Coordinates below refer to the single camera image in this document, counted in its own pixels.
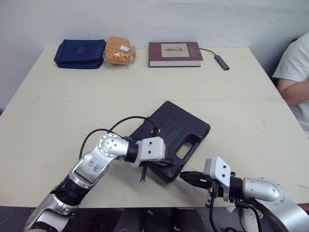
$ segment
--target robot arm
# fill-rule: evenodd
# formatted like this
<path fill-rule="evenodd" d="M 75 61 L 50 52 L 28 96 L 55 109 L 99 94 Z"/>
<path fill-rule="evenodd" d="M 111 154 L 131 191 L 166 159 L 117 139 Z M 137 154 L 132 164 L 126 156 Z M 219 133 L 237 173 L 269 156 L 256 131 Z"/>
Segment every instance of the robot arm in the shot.
<path fill-rule="evenodd" d="M 203 173 L 182 172 L 180 178 L 209 190 L 206 206 L 210 205 L 211 198 L 223 197 L 236 206 L 251 204 L 263 213 L 274 231 L 308 231 L 309 216 L 286 196 L 281 185 L 263 177 L 241 179 L 230 170 L 222 158 L 214 157 L 206 160 Z"/>
<path fill-rule="evenodd" d="M 143 139 L 135 144 L 114 133 L 103 135 L 93 151 L 84 155 L 33 211 L 24 232 L 32 229 L 66 231 L 81 201 L 103 177 L 113 160 L 124 160 L 138 167 L 143 161 L 160 161 L 164 157 L 165 144 L 160 137 Z"/>

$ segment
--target hardcover book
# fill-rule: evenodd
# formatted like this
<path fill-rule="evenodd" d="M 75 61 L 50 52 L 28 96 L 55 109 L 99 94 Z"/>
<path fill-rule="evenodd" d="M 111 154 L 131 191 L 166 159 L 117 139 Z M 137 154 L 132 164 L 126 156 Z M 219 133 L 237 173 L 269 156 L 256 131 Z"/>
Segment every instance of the hardcover book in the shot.
<path fill-rule="evenodd" d="M 149 43 L 149 67 L 200 67 L 197 42 Z"/>

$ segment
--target plastic bag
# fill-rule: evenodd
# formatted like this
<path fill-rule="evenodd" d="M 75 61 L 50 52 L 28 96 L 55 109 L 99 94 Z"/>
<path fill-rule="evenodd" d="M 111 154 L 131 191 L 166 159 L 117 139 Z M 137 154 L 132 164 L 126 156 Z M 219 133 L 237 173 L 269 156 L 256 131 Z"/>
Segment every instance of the plastic bag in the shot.
<path fill-rule="evenodd" d="M 111 64 L 128 65 L 135 60 L 135 47 L 127 39 L 112 36 L 108 39 L 103 58 Z"/>

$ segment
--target wire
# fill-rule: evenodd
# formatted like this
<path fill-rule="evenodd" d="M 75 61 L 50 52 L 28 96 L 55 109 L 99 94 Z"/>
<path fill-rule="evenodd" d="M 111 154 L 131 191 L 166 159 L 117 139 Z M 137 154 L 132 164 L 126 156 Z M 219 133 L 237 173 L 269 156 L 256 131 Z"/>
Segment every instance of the wire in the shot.
<path fill-rule="evenodd" d="M 249 205 L 248 207 L 253 210 L 253 212 L 254 212 L 254 214 L 256 216 L 256 222 L 257 222 L 257 227 L 259 228 L 259 232 L 262 232 L 260 217 L 259 217 L 256 209 L 253 206 L 251 206 L 251 205 Z"/>
<path fill-rule="evenodd" d="M 142 116 L 131 116 L 131 117 L 126 117 L 126 118 L 120 120 L 120 121 L 117 122 L 115 125 L 113 125 L 112 128 L 110 128 L 109 130 L 108 130 L 108 129 L 96 129 L 96 130 L 93 130 L 93 131 L 91 131 L 91 132 L 87 135 L 87 137 L 84 139 L 84 142 L 83 142 L 83 144 L 82 144 L 81 150 L 80 150 L 80 152 L 79 152 L 78 160 L 80 160 L 81 157 L 83 156 L 83 150 L 84 150 L 85 144 L 86 144 L 88 138 L 89 138 L 93 133 L 95 133 L 95 132 L 97 132 L 97 131 L 106 131 L 107 133 L 114 133 L 114 134 L 117 134 L 117 133 L 113 132 L 112 130 L 113 130 L 116 126 L 118 126 L 120 123 L 122 123 L 122 122 L 124 122 L 124 121 L 126 121 L 126 120 L 129 120 L 129 119 L 132 119 L 132 118 L 141 118 L 141 119 L 147 120 L 147 121 L 151 122 L 151 124 L 153 124 L 154 128 L 157 128 L 157 127 L 155 126 L 155 123 L 154 123 L 151 119 L 149 119 L 149 118 L 147 118 L 147 117 L 142 117 Z"/>
<path fill-rule="evenodd" d="M 85 146 L 87 140 L 89 139 L 89 137 L 90 137 L 93 133 L 95 133 L 95 132 L 97 132 L 97 131 L 106 131 L 106 132 L 109 132 L 110 130 L 107 130 L 107 129 L 96 129 L 96 130 L 91 131 L 91 132 L 87 135 L 87 137 L 85 138 L 85 140 L 84 140 L 84 142 L 83 142 L 83 144 L 82 144 L 81 150 L 80 150 L 80 152 L 79 152 L 78 160 L 80 160 L 81 157 L 82 157 L 82 155 L 83 155 L 83 149 L 84 149 L 84 146 Z"/>
<path fill-rule="evenodd" d="M 213 53 L 215 56 L 216 56 L 216 54 L 213 52 L 213 51 L 211 51 L 211 50 L 208 50 L 208 49 L 205 49 L 205 48 L 199 48 L 200 50 L 204 50 L 204 51 L 208 51 L 208 52 L 211 52 L 211 53 Z"/>
<path fill-rule="evenodd" d="M 131 116 L 131 117 L 126 117 L 126 118 L 120 120 L 119 122 L 117 122 L 115 125 L 112 126 L 112 128 L 110 128 L 110 130 L 109 130 L 108 132 L 111 132 L 111 131 L 112 131 L 116 126 L 118 126 L 120 123 L 122 123 L 122 122 L 124 122 L 124 121 L 127 121 L 127 120 L 129 120 L 129 119 L 132 119 L 132 118 L 140 118 L 140 119 L 147 120 L 147 121 L 151 122 L 151 124 L 153 124 L 154 128 L 157 128 L 157 127 L 155 126 L 155 123 L 154 123 L 151 119 L 149 119 L 149 118 L 147 118 L 147 117 L 142 117 L 142 116 Z"/>
<path fill-rule="evenodd" d="M 0 225 L 4 224 L 5 222 L 7 222 L 13 215 L 14 210 L 11 212 L 11 214 L 9 215 L 9 217 L 7 219 L 5 219 L 4 221 L 0 222 Z"/>
<path fill-rule="evenodd" d="M 214 232 L 219 232 L 213 222 L 213 203 L 214 203 L 214 197 L 211 197 L 211 203 L 209 205 L 209 221 L 211 222 L 211 227 L 214 230 Z"/>

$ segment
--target white table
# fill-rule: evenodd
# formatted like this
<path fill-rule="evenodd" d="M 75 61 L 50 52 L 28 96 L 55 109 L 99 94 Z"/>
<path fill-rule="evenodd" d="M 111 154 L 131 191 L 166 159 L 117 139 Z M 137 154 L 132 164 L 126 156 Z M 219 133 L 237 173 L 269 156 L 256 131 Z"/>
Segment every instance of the white table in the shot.
<path fill-rule="evenodd" d="M 166 100 L 211 125 L 184 171 L 203 171 L 206 159 L 221 156 L 238 177 L 274 179 L 293 201 L 309 202 L 309 143 L 288 106 L 248 48 L 214 51 L 231 70 L 207 53 L 201 68 L 148 68 L 144 49 L 129 67 L 59 69 L 55 51 L 43 51 L 0 117 L 0 205 L 37 206 L 77 162 L 88 132 L 149 116 Z M 130 135 L 140 124 L 115 131 Z M 141 183 L 140 172 L 115 161 L 81 207 L 204 206 L 205 190 L 180 178 L 166 184 L 150 170 Z"/>

